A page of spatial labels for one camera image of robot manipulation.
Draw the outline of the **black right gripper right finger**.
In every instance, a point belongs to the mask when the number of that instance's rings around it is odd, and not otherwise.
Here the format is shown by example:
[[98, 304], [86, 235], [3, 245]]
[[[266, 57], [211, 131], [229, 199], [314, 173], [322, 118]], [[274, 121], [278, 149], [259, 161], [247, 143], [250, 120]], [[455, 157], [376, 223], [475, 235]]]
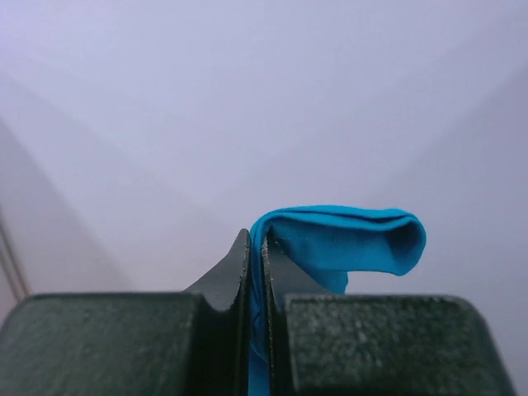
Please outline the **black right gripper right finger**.
[[449, 295], [339, 295], [268, 235], [262, 246], [273, 395], [513, 395], [488, 325]]

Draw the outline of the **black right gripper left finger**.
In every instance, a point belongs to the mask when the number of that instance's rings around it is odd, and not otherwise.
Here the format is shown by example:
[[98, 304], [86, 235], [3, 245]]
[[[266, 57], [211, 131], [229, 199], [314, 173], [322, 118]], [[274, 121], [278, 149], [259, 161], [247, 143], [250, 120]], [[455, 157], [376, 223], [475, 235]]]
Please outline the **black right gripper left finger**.
[[182, 291], [34, 295], [1, 328], [4, 395], [244, 395], [251, 243]]

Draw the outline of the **blue t-shirt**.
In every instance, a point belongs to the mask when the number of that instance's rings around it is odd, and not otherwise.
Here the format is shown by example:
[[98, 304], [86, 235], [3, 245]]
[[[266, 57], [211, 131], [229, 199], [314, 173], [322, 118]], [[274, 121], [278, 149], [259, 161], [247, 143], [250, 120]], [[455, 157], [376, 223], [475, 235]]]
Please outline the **blue t-shirt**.
[[319, 285], [337, 294], [345, 292], [351, 271], [407, 274], [419, 262], [427, 242], [422, 222], [400, 209], [309, 205], [277, 209], [261, 216], [250, 229], [248, 392], [251, 395], [271, 392], [262, 260], [262, 244], [269, 233], [293, 263]]

